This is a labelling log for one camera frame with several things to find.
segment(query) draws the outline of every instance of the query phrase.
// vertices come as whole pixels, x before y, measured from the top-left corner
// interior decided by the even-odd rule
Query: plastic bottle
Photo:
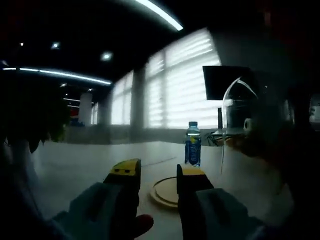
[[[184,163],[199,167],[201,162],[201,136],[198,122],[190,121],[185,136]]]

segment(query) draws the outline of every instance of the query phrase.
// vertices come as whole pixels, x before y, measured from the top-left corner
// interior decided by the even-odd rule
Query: white blind
[[[91,125],[98,124],[98,103],[96,103],[91,109]]]
[[[220,65],[220,59],[206,29],[151,57],[146,67],[145,127],[179,129],[197,121],[202,129],[216,128],[222,101],[207,100],[203,73],[203,66],[213,65]]]
[[[120,79],[112,91],[111,124],[130,125],[134,72]]]

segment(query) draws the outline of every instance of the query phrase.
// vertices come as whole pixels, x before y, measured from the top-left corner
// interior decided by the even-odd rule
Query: ceiling
[[[116,82],[192,31],[252,24],[257,13],[254,4],[243,1],[152,1],[184,29],[177,31],[134,0],[8,1],[1,15],[0,58],[11,67],[50,68]],[[51,49],[53,42],[60,42],[60,48]],[[110,61],[100,60],[104,51],[113,53]]]

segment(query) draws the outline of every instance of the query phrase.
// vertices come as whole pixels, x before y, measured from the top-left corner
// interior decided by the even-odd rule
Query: black object
[[[222,129],[223,122],[222,122],[222,108],[218,107],[218,129]]]
[[[206,214],[203,212],[197,191],[213,189],[205,174],[184,175],[180,164],[176,166],[176,191],[179,195],[178,211],[182,224],[184,240],[207,240]],[[210,196],[213,208],[221,225],[228,226],[231,217],[222,200],[216,195]]]
[[[134,231],[135,218],[139,205],[139,190],[141,185],[141,160],[137,159],[135,164],[135,174],[130,175],[130,169],[121,169],[114,166],[115,173],[109,173],[104,179],[104,184],[114,184],[122,186],[122,191],[117,196],[115,213],[112,217],[110,226],[110,239],[119,239],[119,233],[122,239],[129,239]]]
[[[241,66],[203,66],[207,100],[223,100],[230,84],[239,77],[255,89],[256,81],[248,67]]]

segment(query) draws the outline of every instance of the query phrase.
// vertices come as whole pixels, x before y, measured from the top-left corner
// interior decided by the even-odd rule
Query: table surface
[[[36,154],[40,186],[36,194],[39,208],[50,218],[62,210],[82,191],[102,182],[110,169],[126,159],[140,158],[141,189],[138,214],[154,217],[153,228],[140,240],[183,239],[179,214],[154,205],[149,191],[155,182],[176,175],[177,164],[184,163],[185,146],[168,142],[146,142],[121,145],[81,145],[46,142]],[[266,219],[271,203],[277,202],[271,218],[290,207],[288,194],[275,197],[278,176],[262,161],[251,159],[226,147],[221,174],[222,147],[201,148],[201,168],[215,187],[223,188],[245,204],[251,216]]]

